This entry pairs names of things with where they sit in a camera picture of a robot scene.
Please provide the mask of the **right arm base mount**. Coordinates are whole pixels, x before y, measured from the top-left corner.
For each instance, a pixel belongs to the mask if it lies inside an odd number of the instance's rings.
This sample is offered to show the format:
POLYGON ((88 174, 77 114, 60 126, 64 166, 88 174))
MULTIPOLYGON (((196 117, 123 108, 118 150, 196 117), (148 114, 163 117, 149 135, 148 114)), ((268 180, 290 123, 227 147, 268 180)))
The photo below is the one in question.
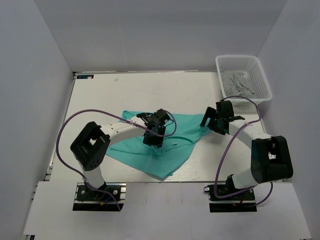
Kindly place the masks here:
POLYGON ((209 211, 211 213, 250 213, 257 212, 256 199, 253 190, 228 198, 217 198, 214 195, 214 185, 210 184, 203 188, 208 194, 209 211))

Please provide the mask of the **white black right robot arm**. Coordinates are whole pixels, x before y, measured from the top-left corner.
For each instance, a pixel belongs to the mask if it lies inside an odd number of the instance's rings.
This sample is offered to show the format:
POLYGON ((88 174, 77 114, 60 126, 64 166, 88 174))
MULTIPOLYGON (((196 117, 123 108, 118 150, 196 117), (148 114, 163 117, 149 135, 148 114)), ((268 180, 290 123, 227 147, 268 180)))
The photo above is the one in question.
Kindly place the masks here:
POLYGON ((200 125, 220 135, 230 135, 232 142, 240 140, 251 151, 248 169, 229 175, 222 191, 218 191, 218 184, 214 183, 213 195, 216 199, 236 200, 259 184, 293 177, 286 138, 257 131, 252 121, 235 115, 231 101, 221 100, 215 108, 207 107, 200 125))

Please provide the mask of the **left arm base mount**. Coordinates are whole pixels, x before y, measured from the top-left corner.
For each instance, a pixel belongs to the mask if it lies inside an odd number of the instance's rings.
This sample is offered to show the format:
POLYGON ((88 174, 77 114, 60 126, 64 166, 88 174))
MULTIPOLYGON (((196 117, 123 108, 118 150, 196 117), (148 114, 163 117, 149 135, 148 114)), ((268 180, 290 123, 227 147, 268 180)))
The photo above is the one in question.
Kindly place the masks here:
POLYGON ((105 191, 113 195, 114 199, 107 193, 91 190, 85 183, 78 183, 75 189, 73 211, 77 212, 119 212, 125 203, 126 183, 107 183, 105 191))

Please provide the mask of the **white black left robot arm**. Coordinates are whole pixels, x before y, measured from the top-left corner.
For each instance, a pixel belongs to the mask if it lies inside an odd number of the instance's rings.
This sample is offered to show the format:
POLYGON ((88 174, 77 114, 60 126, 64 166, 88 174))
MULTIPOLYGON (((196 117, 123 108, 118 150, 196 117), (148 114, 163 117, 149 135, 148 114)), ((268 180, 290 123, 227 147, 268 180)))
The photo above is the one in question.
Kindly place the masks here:
POLYGON ((96 200, 105 196, 106 184, 100 164, 108 147, 134 137, 143 137, 143 144, 161 148, 166 123, 170 119, 165 110, 159 109, 154 113, 142 112, 130 119, 120 119, 106 127, 94 121, 87 123, 71 144, 70 150, 82 168, 90 196, 96 200))

